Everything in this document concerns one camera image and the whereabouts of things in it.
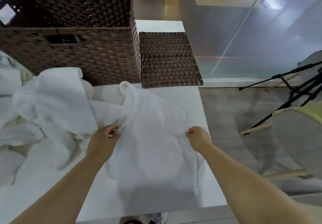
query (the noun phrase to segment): tripod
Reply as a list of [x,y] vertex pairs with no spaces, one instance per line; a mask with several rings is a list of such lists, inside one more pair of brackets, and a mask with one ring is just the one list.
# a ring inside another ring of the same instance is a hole
[[[256,84],[260,84],[260,83],[263,83],[263,82],[266,82],[266,81],[269,81],[269,80],[272,80],[272,79],[275,79],[275,78],[281,78],[282,81],[286,84],[286,86],[291,90],[291,92],[290,92],[290,96],[288,98],[288,101],[285,102],[284,104],[282,104],[277,110],[289,108],[292,105],[292,103],[294,101],[296,101],[298,98],[302,97],[303,95],[309,95],[308,99],[303,104],[300,105],[300,106],[304,106],[309,101],[315,99],[316,96],[322,91],[322,67],[318,70],[318,74],[316,76],[312,77],[308,81],[302,83],[301,85],[299,85],[299,86],[297,86],[295,88],[292,88],[288,84],[288,82],[283,78],[283,76],[284,75],[289,75],[289,74],[292,74],[292,73],[296,73],[296,72],[299,72],[299,71],[303,71],[303,70],[312,68],[312,67],[314,67],[316,65],[319,65],[319,64],[322,64],[322,61],[320,61],[318,63],[315,63],[315,64],[308,64],[306,66],[296,68],[296,69],[294,69],[294,70],[292,70],[290,72],[284,73],[284,74],[278,74],[278,75],[272,76],[272,78],[270,78],[270,79],[267,79],[265,81],[249,85],[247,87],[239,88],[239,90],[243,90],[244,88],[249,88],[249,87],[254,86]],[[310,91],[313,88],[317,87],[317,86],[319,86],[319,87],[314,92],[311,93]],[[269,118],[271,118],[272,115],[273,115],[273,113],[269,114],[263,120],[261,120],[259,123],[254,125],[252,128],[259,126],[264,121],[266,121]]]

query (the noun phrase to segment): gray floor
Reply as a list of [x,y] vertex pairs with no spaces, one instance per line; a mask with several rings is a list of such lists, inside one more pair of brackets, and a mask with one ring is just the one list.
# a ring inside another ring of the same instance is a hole
[[[213,144],[260,175],[301,169],[269,130],[239,135],[240,131],[249,129],[283,104],[288,97],[287,88],[268,91],[265,88],[243,91],[238,88],[200,88],[199,91]],[[288,195],[322,191],[322,180],[316,178],[294,177],[273,183]]]

